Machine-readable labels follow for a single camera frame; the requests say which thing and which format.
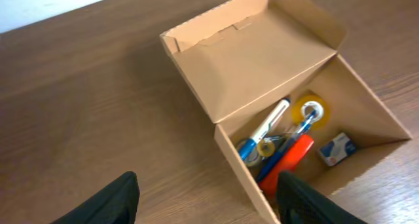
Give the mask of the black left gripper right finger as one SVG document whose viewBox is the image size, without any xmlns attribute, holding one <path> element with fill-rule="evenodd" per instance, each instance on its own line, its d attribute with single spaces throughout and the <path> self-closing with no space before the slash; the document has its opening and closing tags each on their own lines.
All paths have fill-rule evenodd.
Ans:
<svg viewBox="0 0 419 224">
<path fill-rule="evenodd" d="M 364 224 L 288 171 L 278 176 L 276 201 L 282 223 Z"/>
</svg>

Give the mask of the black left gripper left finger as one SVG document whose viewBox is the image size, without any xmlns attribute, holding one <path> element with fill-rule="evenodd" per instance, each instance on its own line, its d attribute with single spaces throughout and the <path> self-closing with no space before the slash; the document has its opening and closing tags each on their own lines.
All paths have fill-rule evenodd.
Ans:
<svg viewBox="0 0 419 224">
<path fill-rule="evenodd" d="M 134 224 L 140 190 L 137 175 L 127 171 L 54 223 Z"/>
</svg>

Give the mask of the blue pen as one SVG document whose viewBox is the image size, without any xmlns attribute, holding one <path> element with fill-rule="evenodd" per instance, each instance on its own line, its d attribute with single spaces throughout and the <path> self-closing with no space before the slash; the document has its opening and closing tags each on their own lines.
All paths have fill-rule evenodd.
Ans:
<svg viewBox="0 0 419 224">
<path fill-rule="evenodd" d="M 262 181 L 273 169 L 273 167 L 280 161 L 285 153 L 297 142 L 297 140 L 309 129 L 314 123 L 314 118 L 317 116 L 318 110 L 312 110 L 304 120 L 297 126 L 295 131 L 285 140 L 282 146 L 268 159 L 268 162 L 259 172 L 256 182 Z"/>
</svg>

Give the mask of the white eraser packet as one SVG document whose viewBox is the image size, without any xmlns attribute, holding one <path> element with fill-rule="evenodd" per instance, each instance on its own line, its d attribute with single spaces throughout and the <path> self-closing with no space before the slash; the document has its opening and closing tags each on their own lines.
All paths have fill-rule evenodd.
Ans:
<svg viewBox="0 0 419 224">
<path fill-rule="evenodd" d="M 319 156 L 327 166 L 335 166 L 357 151 L 354 142 L 341 132 L 318 150 Z"/>
</svg>

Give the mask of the yellow correction tape dispenser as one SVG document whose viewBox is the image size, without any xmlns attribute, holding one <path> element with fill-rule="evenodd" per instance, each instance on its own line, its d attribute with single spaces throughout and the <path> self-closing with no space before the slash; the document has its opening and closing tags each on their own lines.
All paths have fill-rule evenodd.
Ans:
<svg viewBox="0 0 419 224">
<path fill-rule="evenodd" d="M 264 136 L 252 149 L 250 154 L 243 160 L 248 168 L 259 166 L 262 161 L 269 159 L 286 141 L 284 135 Z"/>
</svg>

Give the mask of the blue white marker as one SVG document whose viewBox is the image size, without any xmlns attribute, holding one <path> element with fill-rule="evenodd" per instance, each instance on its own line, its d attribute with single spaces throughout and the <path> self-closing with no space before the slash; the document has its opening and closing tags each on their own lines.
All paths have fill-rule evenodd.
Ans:
<svg viewBox="0 0 419 224">
<path fill-rule="evenodd" d="M 238 150 L 238 154 L 242 160 L 248 158 L 252 150 L 256 148 L 257 144 L 269 133 L 275 122 L 284 114 L 286 109 L 290 106 L 290 103 L 289 98 L 281 99 L 264 121 L 257 127 L 250 137 L 246 139 L 244 145 Z"/>
</svg>

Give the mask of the yellow tape roll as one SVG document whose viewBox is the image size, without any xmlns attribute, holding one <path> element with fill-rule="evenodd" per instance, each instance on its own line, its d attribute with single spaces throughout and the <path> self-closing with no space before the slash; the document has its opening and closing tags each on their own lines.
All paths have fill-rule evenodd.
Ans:
<svg viewBox="0 0 419 224">
<path fill-rule="evenodd" d="M 316 94 L 300 97 L 291 107 L 291 118 L 294 124 L 311 117 L 311 128 L 323 128 L 331 117 L 328 103 Z"/>
</svg>

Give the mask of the brown cardboard box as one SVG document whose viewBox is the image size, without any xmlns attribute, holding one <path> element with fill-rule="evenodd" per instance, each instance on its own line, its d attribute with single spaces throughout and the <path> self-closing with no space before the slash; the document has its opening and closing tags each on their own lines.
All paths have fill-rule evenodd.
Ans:
<svg viewBox="0 0 419 224">
<path fill-rule="evenodd" d="M 291 107 L 316 94 L 331 110 L 329 122 L 311 129 L 314 145 L 295 173 L 330 195 L 357 179 L 411 139 L 407 129 L 338 53 L 346 30 L 310 0 L 230 0 L 168 31 L 167 55 L 215 125 L 215 140 L 266 223 L 280 220 L 273 198 L 238 154 L 283 98 L 291 105 L 272 134 L 296 124 Z M 357 151 L 327 166 L 318 150 L 344 132 Z"/>
</svg>

